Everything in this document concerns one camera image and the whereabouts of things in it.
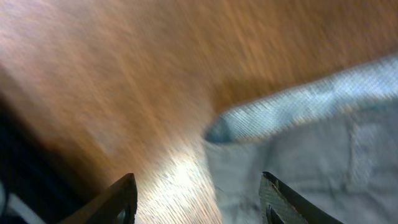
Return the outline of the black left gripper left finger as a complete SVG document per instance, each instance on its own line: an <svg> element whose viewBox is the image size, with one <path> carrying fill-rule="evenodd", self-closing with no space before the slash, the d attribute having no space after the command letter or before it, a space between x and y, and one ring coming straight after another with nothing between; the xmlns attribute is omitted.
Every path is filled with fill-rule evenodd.
<svg viewBox="0 0 398 224"><path fill-rule="evenodd" d="M128 173L61 224L135 224L137 185L133 173Z"/></svg>

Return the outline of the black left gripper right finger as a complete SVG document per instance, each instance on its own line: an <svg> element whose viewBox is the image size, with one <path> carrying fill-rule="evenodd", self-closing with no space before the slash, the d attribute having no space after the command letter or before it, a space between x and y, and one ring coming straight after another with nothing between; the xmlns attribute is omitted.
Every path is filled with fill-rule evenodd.
<svg viewBox="0 0 398 224"><path fill-rule="evenodd" d="M269 172L263 172L259 198L266 224L341 224Z"/></svg>

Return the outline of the grey cargo shorts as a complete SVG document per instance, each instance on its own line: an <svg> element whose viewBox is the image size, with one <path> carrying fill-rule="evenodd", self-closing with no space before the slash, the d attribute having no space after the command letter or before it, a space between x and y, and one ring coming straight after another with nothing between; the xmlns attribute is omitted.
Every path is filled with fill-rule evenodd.
<svg viewBox="0 0 398 224"><path fill-rule="evenodd" d="M397 55L225 111L204 143L223 223L264 223L263 172L341 223L396 223Z"/></svg>

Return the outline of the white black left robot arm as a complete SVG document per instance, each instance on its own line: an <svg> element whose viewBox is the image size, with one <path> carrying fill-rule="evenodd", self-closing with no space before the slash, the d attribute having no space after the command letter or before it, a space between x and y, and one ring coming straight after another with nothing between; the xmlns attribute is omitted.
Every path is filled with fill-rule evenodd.
<svg viewBox="0 0 398 224"><path fill-rule="evenodd" d="M41 149L12 111L1 106L1 223L137 223L134 174L88 202Z"/></svg>

